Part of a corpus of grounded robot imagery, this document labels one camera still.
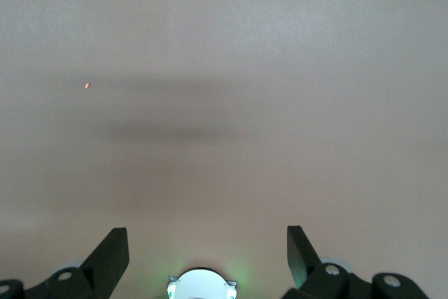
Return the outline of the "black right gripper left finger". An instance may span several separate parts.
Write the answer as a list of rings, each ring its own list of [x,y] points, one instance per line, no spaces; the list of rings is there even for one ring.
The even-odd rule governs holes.
[[[114,228],[79,266],[62,268],[34,287],[0,280],[0,299],[109,299],[129,261],[127,229]]]

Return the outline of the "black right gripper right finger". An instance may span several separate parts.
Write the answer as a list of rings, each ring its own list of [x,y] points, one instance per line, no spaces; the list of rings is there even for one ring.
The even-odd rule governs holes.
[[[364,281],[319,258],[303,228],[287,227],[287,261],[295,287],[281,299],[430,299],[410,278],[383,272]]]

